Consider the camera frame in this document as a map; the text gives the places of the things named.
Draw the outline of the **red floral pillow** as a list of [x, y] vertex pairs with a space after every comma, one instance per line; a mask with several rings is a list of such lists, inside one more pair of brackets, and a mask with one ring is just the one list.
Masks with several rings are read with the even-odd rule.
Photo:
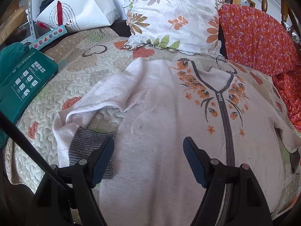
[[300, 70], [291, 37], [272, 16], [242, 5], [223, 5], [218, 14], [229, 60], [268, 76]]

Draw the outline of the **teal cardboard box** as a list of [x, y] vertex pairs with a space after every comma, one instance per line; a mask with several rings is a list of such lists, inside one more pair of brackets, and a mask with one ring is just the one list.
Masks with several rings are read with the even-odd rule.
[[35, 48], [1, 84], [1, 112], [16, 124], [37, 93], [57, 74], [54, 60]]

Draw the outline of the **white paper shopping bag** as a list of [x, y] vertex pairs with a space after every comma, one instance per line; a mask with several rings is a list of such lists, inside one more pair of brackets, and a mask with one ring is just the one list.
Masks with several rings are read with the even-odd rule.
[[68, 32], [108, 27], [120, 17], [113, 0], [54, 0], [36, 20], [51, 29], [57, 28], [58, 4], [62, 7], [62, 24]]

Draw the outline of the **grey perforated metal rail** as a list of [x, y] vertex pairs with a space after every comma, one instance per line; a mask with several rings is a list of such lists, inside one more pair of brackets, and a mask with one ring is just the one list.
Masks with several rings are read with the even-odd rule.
[[32, 43], [33, 41], [35, 41], [37, 39], [37, 35], [36, 35], [36, 23], [34, 22], [34, 18], [33, 18], [33, 0], [28, 0], [28, 23], [29, 23], [29, 37], [27, 38], [27, 42]]

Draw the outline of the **teal cloth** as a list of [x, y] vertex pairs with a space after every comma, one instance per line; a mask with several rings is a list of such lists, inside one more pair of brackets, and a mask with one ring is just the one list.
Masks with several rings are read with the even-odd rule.
[[20, 42], [15, 42], [1, 50], [0, 81], [7, 78], [11, 71], [29, 51], [29, 47]]

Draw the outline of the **light blue toy box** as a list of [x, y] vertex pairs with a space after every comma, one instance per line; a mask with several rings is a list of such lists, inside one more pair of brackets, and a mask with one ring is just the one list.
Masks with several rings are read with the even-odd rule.
[[64, 25], [61, 25], [59, 27], [54, 28], [53, 30], [50, 30], [38, 39], [31, 41], [28, 37], [24, 39], [21, 43], [27, 45], [29, 48], [41, 50], [42, 48], [46, 47], [47, 45], [49, 45], [50, 43], [52, 43], [53, 41], [62, 37], [65, 34], [67, 34], [66, 27]]

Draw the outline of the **white floral pillow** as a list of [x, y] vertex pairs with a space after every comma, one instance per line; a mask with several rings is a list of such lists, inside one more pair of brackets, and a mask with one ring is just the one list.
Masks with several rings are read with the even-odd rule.
[[218, 10], [224, 0], [124, 0], [131, 35], [124, 48], [146, 45], [218, 56]]

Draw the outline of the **quilted heart pattern bedspread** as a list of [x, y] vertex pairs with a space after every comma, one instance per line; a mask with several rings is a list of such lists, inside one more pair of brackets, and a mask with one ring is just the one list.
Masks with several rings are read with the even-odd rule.
[[[99, 81], [123, 72], [134, 60], [144, 61], [189, 59], [199, 64], [203, 70], [214, 67], [218, 70], [242, 76], [286, 119], [295, 132], [287, 116], [287, 110], [270, 76], [254, 69], [231, 62], [224, 57], [207, 55], [184, 55], [151, 47], [128, 51], [122, 48], [126, 39], [118, 36], [112, 29], [94, 29], [80, 32], [64, 39], [47, 52], [57, 60], [59, 72], [36, 95], [18, 122], [18, 128], [31, 141], [37, 151], [51, 164], [59, 165], [58, 146], [52, 131], [57, 114], [66, 110], [83, 98]], [[114, 139], [124, 114], [108, 107], [97, 111], [84, 131], [77, 132], [71, 143], [71, 159], [68, 165], [87, 156], [99, 147], [99, 138], [112, 133]], [[297, 156], [292, 156], [280, 145], [284, 166], [284, 187], [280, 201], [271, 212], [273, 218], [290, 209], [300, 195], [300, 164]], [[113, 165], [105, 179], [113, 179]], [[100, 185], [97, 187], [97, 202], [100, 206]]]

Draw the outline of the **red floral blanket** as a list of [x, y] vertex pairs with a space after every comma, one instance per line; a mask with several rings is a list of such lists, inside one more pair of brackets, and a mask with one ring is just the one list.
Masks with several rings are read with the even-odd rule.
[[286, 105], [287, 115], [290, 121], [300, 132], [300, 69], [281, 73], [277, 76], [273, 76], [272, 79]]

